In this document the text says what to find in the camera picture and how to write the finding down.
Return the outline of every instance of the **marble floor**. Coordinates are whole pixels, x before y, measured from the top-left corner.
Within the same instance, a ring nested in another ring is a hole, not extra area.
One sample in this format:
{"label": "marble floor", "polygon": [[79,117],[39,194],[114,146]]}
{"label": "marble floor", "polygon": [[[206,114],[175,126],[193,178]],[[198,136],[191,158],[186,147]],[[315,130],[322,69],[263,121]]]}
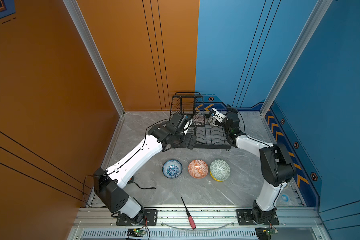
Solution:
{"label": "marble floor", "polygon": [[[168,118],[169,112],[127,112],[121,132],[115,145],[109,166],[118,162],[131,151],[144,137],[145,129],[161,119]],[[247,134],[272,142],[269,129],[264,126],[259,112],[241,112]],[[162,166],[169,159],[177,159],[183,165],[182,174],[168,179],[162,173]],[[203,179],[195,179],[188,173],[188,164],[195,159],[204,160],[208,166],[216,159],[226,161],[231,167],[231,176],[224,182],[214,180],[210,174]],[[143,188],[156,187],[156,190],[142,190],[135,184],[128,184],[124,190],[143,206],[158,204],[182,204],[181,196],[188,205],[241,205],[252,206],[260,194],[264,179],[261,175],[260,159],[253,154],[232,147],[225,149],[171,149],[153,156],[134,175],[134,181]],[[302,206],[293,184],[280,194],[277,206]],[[95,196],[92,204],[102,204]]]}

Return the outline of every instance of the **orange patterned bowl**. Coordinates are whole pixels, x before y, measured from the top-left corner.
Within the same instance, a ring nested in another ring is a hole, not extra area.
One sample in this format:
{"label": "orange patterned bowl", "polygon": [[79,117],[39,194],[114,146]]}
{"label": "orange patterned bowl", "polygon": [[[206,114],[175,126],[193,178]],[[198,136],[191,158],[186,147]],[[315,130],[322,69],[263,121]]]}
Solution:
{"label": "orange patterned bowl", "polygon": [[202,179],[208,174],[208,165],[203,160],[193,160],[188,165],[189,174],[197,179]]}

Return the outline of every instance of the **blue wall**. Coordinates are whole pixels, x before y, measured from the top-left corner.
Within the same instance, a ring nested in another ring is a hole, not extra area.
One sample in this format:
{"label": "blue wall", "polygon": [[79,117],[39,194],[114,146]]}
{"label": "blue wall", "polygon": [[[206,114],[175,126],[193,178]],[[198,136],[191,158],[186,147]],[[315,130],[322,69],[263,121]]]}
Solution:
{"label": "blue wall", "polygon": [[5,0],[4,3],[5,3],[6,10],[0,12],[0,18],[3,18],[3,17],[6,17],[8,15],[15,13],[14,0]]}
{"label": "blue wall", "polygon": [[[282,0],[270,28],[278,4],[279,0],[267,0],[265,5],[263,0],[200,0],[196,91],[216,94],[225,104],[232,104],[238,90],[234,103],[238,107],[252,107],[267,97],[316,0]],[[264,11],[239,84],[263,6]]]}
{"label": "blue wall", "polygon": [[360,238],[360,0],[332,2],[276,102],[322,179],[329,233]]}

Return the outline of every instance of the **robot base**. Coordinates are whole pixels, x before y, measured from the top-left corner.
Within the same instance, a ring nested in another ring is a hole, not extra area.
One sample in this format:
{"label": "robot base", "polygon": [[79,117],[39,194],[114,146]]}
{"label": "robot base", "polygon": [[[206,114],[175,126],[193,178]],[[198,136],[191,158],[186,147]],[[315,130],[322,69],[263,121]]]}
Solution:
{"label": "robot base", "polygon": [[[147,225],[155,226],[157,223],[157,210],[156,209],[144,209],[144,217],[147,217]],[[145,219],[140,222],[139,225],[145,224]],[[116,221],[117,226],[134,226],[136,223],[131,220],[126,214],[119,214]]]}
{"label": "robot base", "polygon": [[269,216],[266,219],[262,219],[259,223],[254,221],[254,217],[252,215],[252,211],[257,211],[257,209],[237,209],[237,220],[239,225],[269,225],[269,220],[271,221],[272,225],[279,225],[279,220],[276,215],[276,208],[272,209],[269,212]]}

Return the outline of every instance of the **dish rack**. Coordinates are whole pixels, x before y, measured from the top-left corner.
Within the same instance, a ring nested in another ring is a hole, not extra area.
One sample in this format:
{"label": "dish rack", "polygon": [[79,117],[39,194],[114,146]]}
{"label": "dish rack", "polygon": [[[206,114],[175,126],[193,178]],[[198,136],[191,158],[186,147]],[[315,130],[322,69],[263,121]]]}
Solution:
{"label": "dish rack", "polygon": [[[194,148],[207,149],[231,149],[226,140],[225,131],[221,126],[211,126],[208,123],[204,110],[204,98],[198,92],[177,92],[172,97],[170,118],[174,113],[187,114],[192,116],[192,124],[188,128],[188,134],[196,136]],[[173,144],[173,149],[183,148]]]}

